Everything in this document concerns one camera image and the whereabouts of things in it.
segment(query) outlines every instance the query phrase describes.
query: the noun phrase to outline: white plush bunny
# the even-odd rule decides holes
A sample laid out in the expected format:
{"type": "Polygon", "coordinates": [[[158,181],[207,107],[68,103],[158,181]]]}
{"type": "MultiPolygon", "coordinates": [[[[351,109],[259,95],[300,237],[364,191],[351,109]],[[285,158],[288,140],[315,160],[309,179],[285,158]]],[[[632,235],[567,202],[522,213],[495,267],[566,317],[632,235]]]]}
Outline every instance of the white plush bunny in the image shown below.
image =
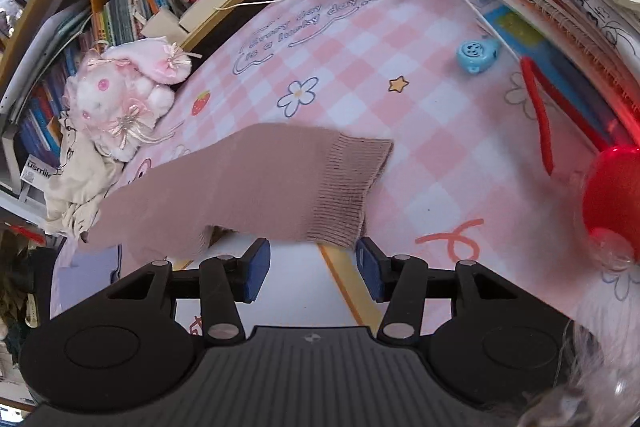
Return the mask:
{"type": "Polygon", "coordinates": [[[76,76],[66,81],[65,98],[76,129],[85,131],[104,155],[128,162],[174,104],[167,84],[183,82],[191,59],[165,38],[142,39],[89,51],[76,76]]]}

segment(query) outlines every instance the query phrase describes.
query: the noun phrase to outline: pink stuffed toy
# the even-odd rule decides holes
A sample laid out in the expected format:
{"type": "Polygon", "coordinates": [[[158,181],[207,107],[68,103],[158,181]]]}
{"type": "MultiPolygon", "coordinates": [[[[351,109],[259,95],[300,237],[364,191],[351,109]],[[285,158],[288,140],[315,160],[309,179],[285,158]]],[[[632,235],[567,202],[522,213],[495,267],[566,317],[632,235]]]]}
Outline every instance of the pink stuffed toy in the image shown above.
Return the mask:
{"type": "Polygon", "coordinates": [[[108,48],[102,55],[89,51],[76,76],[66,81],[69,117],[105,156],[128,162],[142,143],[154,138],[159,118],[174,105],[167,85],[183,82],[191,73],[191,59],[165,38],[142,39],[108,48]]]}

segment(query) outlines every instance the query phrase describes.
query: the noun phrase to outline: blue whistle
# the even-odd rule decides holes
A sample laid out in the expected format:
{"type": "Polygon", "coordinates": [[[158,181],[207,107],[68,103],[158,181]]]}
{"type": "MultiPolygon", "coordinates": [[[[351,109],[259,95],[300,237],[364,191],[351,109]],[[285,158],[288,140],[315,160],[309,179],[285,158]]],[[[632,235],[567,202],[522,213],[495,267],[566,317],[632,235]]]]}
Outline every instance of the blue whistle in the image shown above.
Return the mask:
{"type": "Polygon", "coordinates": [[[471,74],[482,73],[493,66],[500,52],[498,39],[482,38],[463,42],[456,53],[458,63],[463,70],[471,74]]]}

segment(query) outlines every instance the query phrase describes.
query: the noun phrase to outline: beige cloth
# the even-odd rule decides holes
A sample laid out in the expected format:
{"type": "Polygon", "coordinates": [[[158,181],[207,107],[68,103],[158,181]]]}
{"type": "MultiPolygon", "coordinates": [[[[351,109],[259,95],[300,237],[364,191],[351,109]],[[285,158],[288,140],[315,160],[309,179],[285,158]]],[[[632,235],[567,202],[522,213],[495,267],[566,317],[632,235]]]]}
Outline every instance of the beige cloth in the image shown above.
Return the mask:
{"type": "Polygon", "coordinates": [[[123,163],[101,156],[94,143],[78,132],[66,112],[60,115],[60,169],[49,179],[45,232],[78,239],[89,230],[98,206],[122,173],[123,163]]]}

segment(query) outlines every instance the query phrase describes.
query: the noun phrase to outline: star print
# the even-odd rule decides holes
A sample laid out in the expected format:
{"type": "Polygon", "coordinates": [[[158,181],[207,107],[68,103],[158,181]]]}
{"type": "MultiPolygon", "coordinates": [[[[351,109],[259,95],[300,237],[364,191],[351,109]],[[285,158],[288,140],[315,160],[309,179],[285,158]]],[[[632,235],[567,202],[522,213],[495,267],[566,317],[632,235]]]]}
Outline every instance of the star print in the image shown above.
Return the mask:
{"type": "Polygon", "coordinates": [[[408,85],[409,83],[404,79],[404,76],[400,75],[389,81],[389,92],[402,92],[402,90],[408,85]]]}

